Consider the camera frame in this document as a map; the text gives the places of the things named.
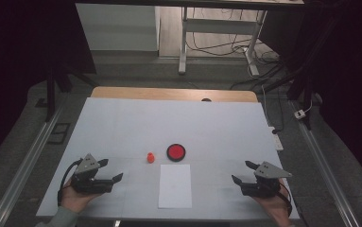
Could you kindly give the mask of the red ink pad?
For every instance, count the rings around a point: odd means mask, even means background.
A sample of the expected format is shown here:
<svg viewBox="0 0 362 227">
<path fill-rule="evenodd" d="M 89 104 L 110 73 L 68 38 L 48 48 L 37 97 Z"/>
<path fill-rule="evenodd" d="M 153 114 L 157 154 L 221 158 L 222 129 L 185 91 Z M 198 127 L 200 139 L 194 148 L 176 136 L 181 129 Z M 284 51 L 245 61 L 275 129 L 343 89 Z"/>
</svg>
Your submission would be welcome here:
<svg viewBox="0 0 362 227">
<path fill-rule="evenodd" d="M 167 158 L 172 162 L 180 162 L 186 155 L 186 149 L 181 144 L 172 144 L 166 150 Z"/>
</svg>

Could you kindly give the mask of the white cabinet panel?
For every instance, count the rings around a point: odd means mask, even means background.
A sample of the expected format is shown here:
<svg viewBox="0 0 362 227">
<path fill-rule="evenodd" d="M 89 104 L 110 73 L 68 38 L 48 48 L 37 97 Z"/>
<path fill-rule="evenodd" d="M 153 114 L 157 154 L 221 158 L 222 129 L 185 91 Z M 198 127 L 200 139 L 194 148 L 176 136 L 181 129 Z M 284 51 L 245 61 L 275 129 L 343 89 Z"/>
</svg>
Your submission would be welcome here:
<svg viewBox="0 0 362 227">
<path fill-rule="evenodd" d="M 91 50 L 159 50 L 158 7 L 76 3 L 76 8 Z"/>
</svg>

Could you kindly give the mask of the person's left hand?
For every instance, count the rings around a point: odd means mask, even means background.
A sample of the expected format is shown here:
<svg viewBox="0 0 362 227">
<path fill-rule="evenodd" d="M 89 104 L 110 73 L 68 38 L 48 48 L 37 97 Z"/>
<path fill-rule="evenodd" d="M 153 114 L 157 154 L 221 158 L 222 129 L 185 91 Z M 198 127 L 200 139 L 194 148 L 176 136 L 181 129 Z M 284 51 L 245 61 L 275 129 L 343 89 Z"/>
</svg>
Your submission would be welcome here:
<svg viewBox="0 0 362 227">
<path fill-rule="evenodd" d="M 60 205 L 72 212 L 80 214 L 90 201 L 99 197 L 99 194 L 83 194 L 78 193 L 68 180 L 63 189 Z"/>
</svg>

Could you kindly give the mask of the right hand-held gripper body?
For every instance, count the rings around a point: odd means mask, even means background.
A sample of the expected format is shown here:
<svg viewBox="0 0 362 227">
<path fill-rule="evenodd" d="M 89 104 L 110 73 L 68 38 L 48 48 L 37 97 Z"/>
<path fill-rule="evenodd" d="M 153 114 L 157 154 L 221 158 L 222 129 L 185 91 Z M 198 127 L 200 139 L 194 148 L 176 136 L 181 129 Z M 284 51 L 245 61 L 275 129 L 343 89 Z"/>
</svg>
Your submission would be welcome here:
<svg viewBox="0 0 362 227">
<path fill-rule="evenodd" d="M 269 162 L 263 162 L 256 170 L 253 169 L 253 174 L 256 182 L 242 183 L 242 185 L 240 185 L 242 194 L 244 196 L 262 199 L 273 198 L 275 196 L 281 197 L 281 183 L 279 180 L 292 176 L 290 172 Z"/>
</svg>

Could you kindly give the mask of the black metal stand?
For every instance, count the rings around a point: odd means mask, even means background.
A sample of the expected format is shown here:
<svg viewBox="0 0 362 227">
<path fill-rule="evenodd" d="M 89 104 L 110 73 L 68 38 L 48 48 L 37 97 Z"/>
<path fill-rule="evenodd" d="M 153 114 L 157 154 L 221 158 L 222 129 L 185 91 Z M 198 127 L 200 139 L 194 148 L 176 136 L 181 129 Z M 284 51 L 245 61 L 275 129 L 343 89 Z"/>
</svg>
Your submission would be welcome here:
<svg viewBox="0 0 362 227">
<path fill-rule="evenodd" d="M 52 66 L 46 75 L 46 89 L 47 89 L 47 116 L 45 121 L 49 122 L 55 111 L 56 111 L 56 98 L 55 88 L 59 89 L 64 93 L 69 93 L 73 89 L 73 84 L 69 79 L 69 76 L 75 76 L 77 79 L 85 82 L 91 87 L 95 88 L 98 83 L 85 74 L 81 73 L 76 68 L 70 66 L 68 63 L 58 63 Z"/>
<path fill-rule="evenodd" d="M 285 78 L 268 85 L 263 91 L 263 93 L 269 92 L 287 82 L 292 82 L 292 85 L 286 92 L 286 96 L 289 100 L 297 100 L 300 95 L 303 95 L 303 107 L 306 110 L 306 115 L 302 118 L 302 123 L 308 130 L 311 130 L 310 110 L 312 105 L 314 63 L 335 25 L 336 22 L 333 18 L 323 20 L 311 26 L 304 24 L 302 27 L 310 28 L 310 31 L 307 31 L 306 35 L 301 38 L 291 55 L 292 60 L 297 62 L 296 69 Z"/>
</svg>

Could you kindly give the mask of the white power strip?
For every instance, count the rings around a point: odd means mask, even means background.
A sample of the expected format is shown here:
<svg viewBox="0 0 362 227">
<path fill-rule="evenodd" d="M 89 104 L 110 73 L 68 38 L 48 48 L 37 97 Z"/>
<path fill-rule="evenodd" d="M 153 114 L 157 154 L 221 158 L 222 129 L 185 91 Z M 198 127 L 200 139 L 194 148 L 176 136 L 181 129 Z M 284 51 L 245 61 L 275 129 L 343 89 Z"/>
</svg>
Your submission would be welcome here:
<svg viewBox="0 0 362 227">
<path fill-rule="evenodd" d="M 275 149 L 277 151 L 282 151 L 284 149 L 280 137 L 278 136 L 277 130 L 274 127 L 269 127 L 269 130 L 273 136 Z"/>
</svg>

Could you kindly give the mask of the dark curtain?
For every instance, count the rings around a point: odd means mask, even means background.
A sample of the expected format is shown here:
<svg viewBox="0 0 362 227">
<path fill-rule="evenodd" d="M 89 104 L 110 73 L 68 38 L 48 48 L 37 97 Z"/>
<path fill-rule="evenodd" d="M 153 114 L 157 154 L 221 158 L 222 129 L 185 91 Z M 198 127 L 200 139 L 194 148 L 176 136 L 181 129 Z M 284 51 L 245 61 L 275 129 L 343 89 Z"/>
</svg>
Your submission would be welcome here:
<svg viewBox="0 0 362 227">
<path fill-rule="evenodd" d="M 67 68 L 94 73 L 78 0 L 0 0 L 0 145 L 33 85 Z"/>
<path fill-rule="evenodd" d="M 340 0 L 307 0 L 312 12 L 270 11 L 261 41 L 298 69 L 319 37 L 330 13 L 325 5 Z M 310 71 L 313 90 L 322 98 L 319 112 L 362 165 L 362 0 L 331 12 L 339 18 Z"/>
</svg>

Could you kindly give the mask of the white paper sheet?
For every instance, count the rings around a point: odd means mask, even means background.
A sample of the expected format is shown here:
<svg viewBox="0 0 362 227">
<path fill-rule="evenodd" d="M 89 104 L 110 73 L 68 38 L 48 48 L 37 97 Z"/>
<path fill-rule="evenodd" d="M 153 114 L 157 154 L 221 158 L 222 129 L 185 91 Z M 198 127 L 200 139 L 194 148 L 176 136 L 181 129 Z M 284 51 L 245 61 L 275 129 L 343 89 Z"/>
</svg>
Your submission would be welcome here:
<svg viewBox="0 0 362 227">
<path fill-rule="evenodd" d="M 192 207 L 189 165 L 161 165 L 158 207 L 160 209 Z"/>
</svg>

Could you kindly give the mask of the black floor plate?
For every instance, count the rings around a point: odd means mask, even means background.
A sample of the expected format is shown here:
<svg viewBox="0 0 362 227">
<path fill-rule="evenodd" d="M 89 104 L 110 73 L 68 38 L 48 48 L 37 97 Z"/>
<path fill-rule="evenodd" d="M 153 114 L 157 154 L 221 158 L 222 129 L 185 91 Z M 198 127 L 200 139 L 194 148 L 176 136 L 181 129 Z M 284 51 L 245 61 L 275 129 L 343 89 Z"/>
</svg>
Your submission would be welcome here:
<svg viewBox="0 0 362 227">
<path fill-rule="evenodd" d="M 62 145 L 68 135 L 70 123 L 57 123 L 50 133 L 47 143 L 50 145 Z"/>
</svg>

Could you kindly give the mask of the metal floor rail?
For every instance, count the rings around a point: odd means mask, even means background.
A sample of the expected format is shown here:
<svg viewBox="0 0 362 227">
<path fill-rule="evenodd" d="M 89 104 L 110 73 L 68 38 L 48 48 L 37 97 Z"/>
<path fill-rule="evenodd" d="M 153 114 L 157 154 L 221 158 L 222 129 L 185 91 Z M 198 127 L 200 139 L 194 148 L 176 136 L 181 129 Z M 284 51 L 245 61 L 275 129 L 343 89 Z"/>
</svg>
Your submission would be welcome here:
<svg viewBox="0 0 362 227">
<path fill-rule="evenodd" d="M 15 203 L 18 201 L 19 196 L 26 185 L 30 173 L 43 151 L 50 133 L 62 113 L 64 105 L 65 102 L 62 101 L 58 105 L 56 112 L 52 114 L 50 120 L 43 123 L 43 126 L 26 153 L 23 162 L 20 164 L 19 169 L 16 171 L 12 181 L 4 193 L 2 200 L 0 200 L 0 227 L 4 227 L 6 224 Z"/>
<path fill-rule="evenodd" d="M 295 116 L 295 112 L 297 111 L 296 102 L 288 101 L 287 104 L 292 111 L 292 119 L 298 124 L 303 139 L 319 169 L 321 178 L 324 180 L 328 193 L 332 198 L 333 204 L 336 207 L 344 223 L 344 226 L 361 227 L 356 213 L 349 203 L 342 187 L 337 181 L 336 175 L 334 174 L 326 156 L 323 154 L 323 149 L 321 148 L 318 139 L 316 138 L 315 134 L 307 128 L 305 123 Z"/>
</svg>

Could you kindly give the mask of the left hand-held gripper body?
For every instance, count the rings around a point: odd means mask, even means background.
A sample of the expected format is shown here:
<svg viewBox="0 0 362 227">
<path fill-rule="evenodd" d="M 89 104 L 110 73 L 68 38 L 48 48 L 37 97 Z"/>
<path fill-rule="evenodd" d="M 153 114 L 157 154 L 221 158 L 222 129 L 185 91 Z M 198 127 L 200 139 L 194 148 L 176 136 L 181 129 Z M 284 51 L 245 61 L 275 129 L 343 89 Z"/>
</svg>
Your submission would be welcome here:
<svg viewBox="0 0 362 227">
<path fill-rule="evenodd" d="M 100 169 L 95 157 L 88 153 L 81 161 L 71 177 L 71 185 L 78 193 L 104 194 L 112 191 L 112 180 L 97 180 L 96 173 Z"/>
</svg>

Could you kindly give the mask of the person's right hand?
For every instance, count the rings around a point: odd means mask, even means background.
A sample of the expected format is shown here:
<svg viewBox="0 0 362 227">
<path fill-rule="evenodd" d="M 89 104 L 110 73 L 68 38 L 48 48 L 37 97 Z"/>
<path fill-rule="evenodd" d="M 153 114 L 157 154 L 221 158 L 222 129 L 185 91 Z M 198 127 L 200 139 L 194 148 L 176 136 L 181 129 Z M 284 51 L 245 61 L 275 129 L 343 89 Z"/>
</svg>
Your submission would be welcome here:
<svg viewBox="0 0 362 227">
<path fill-rule="evenodd" d="M 267 199 L 253 197 L 253 199 L 261 205 L 278 227 L 291 227 L 293 225 L 289 219 L 287 203 L 279 196 Z"/>
</svg>

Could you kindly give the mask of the white desk frame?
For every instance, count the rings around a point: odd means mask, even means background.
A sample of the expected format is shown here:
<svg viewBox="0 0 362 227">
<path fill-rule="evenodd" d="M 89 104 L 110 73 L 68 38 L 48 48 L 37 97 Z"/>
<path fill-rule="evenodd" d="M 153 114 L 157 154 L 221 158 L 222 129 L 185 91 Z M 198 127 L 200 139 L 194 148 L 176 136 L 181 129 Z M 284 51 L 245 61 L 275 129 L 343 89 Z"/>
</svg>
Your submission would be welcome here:
<svg viewBox="0 0 362 227">
<path fill-rule="evenodd" d="M 213 33 L 213 34 L 235 34 L 251 35 L 250 44 L 244 49 L 244 55 L 248 62 L 248 69 L 253 76 L 258 76 L 255 60 L 253 59 L 254 47 L 257 43 L 262 25 L 264 24 L 267 12 L 257 11 L 257 19 L 252 21 L 225 21 L 214 19 L 189 19 L 188 7 L 182 8 L 181 13 L 181 51 L 179 61 L 179 74 L 186 72 L 186 36 L 188 32 Z"/>
</svg>

